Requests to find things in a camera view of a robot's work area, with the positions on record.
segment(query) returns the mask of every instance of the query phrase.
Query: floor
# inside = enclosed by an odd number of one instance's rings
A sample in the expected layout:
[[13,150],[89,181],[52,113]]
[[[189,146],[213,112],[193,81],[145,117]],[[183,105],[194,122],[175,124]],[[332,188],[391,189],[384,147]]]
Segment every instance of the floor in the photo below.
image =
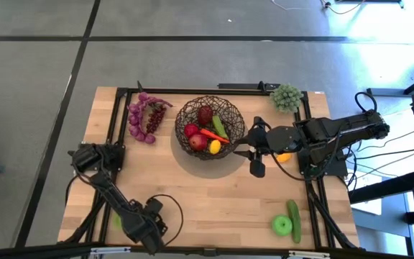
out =
[[[57,239],[72,176],[66,152],[82,139],[97,86],[136,86],[137,80],[144,87],[171,88],[291,83],[301,90],[325,91],[331,116],[338,118],[360,112],[354,103],[358,91],[414,83],[414,1],[405,1],[404,9],[393,3],[362,4],[344,15],[322,9],[319,0],[277,2],[296,9],[284,10],[268,0],[108,0],[100,3],[90,33],[306,38],[91,40],[81,47],[75,37],[87,31],[94,0],[0,0],[0,36],[26,36],[22,41],[0,37],[0,164],[5,166],[0,173],[0,247],[14,244],[67,86],[73,94],[28,245]],[[377,100],[383,114],[410,104],[408,98]],[[361,245],[381,250],[368,245],[378,236],[368,233],[359,231]]]

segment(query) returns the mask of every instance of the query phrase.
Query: wooden tabletop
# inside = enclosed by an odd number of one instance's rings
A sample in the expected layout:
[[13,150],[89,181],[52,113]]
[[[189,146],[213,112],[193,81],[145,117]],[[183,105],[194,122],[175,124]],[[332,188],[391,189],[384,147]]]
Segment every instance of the wooden tabletop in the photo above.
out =
[[[104,143],[113,109],[116,88],[98,87],[88,120],[84,141]],[[188,94],[151,94],[173,104],[167,109],[165,119],[156,131],[156,143],[148,145],[136,141],[126,131],[124,144],[126,157],[116,185],[128,199],[142,203],[155,194],[169,194],[183,208],[185,221],[178,238],[170,246],[179,247],[227,247],[270,249],[313,249],[314,242],[308,212],[308,200],[304,183],[286,176],[269,157],[263,157],[266,176],[255,178],[249,173],[249,161],[230,154],[217,161],[200,161],[181,150],[175,137],[175,117],[183,105],[199,97]],[[250,127],[254,116],[261,116],[272,127],[290,126],[293,114],[276,112],[267,96],[222,96],[234,104]],[[313,117],[329,117],[326,96],[321,92],[308,92]],[[137,95],[132,96],[132,103]],[[118,113],[121,118],[124,99]],[[298,159],[293,155],[282,166],[300,177]],[[330,214],[341,231],[358,245],[356,227],[352,216],[345,185],[339,179],[324,178]],[[58,240],[70,237],[91,209],[94,190],[80,181],[71,186],[68,204]],[[180,226],[180,212],[165,197],[158,198],[163,204],[161,215],[168,226],[164,240],[171,239]],[[295,244],[291,236],[278,237],[270,227],[272,218],[288,214],[285,203],[294,199],[300,208],[302,239]],[[110,245],[135,245],[119,226],[113,223],[111,213],[106,243]],[[318,215],[322,244],[326,245],[323,221]],[[94,240],[98,239],[101,214],[98,216]]]

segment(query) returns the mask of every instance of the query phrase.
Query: green pepper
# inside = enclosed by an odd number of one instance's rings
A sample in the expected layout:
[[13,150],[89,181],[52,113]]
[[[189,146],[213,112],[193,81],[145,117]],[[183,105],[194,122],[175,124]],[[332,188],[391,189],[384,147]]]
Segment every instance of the green pepper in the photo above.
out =
[[215,127],[216,132],[218,135],[222,138],[225,138],[229,140],[228,135],[224,131],[224,127],[221,123],[220,117],[218,115],[215,115],[212,117],[213,126]]

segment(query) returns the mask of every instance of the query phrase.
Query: grape bunch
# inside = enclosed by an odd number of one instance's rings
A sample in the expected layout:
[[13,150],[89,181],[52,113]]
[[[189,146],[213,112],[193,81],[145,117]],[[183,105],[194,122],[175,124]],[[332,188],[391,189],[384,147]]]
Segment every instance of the grape bunch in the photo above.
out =
[[149,121],[147,123],[147,133],[154,133],[157,128],[159,127],[159,124],[162,121],[162,118],[164,118],[164,114],[167,108],[165,108],[164,105],[155,105],[152,113],[149,115]]

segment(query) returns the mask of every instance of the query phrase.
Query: green apple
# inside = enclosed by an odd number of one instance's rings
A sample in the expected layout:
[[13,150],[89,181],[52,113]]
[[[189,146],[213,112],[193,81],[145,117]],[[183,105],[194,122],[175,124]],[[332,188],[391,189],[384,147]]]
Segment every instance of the green apple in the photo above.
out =
[[286,236],[292,232],[292,220],[285,215],[277,215],[272,220],[272,230],[276,235]]

